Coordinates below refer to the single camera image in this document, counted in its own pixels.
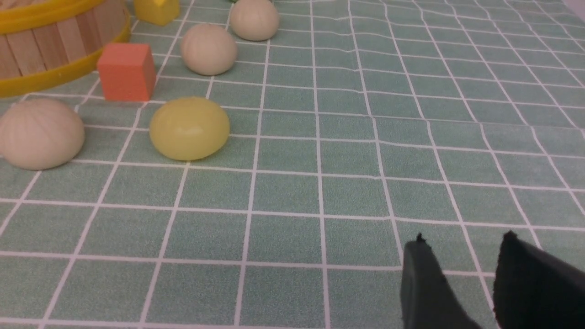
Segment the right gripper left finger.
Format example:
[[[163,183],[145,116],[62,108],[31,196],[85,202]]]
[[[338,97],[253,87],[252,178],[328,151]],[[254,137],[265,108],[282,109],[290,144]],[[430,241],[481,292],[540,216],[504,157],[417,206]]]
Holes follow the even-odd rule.
[[[421,233],[404,246],[400,301],[404,329],[480,328],[463,309]]]

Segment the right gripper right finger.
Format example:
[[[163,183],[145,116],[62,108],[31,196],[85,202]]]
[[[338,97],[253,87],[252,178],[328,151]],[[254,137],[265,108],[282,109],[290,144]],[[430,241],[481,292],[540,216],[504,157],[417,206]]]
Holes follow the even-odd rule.
[[[502,329],[582,329],[585,274],[508,231],[500,245],[493,304]]]

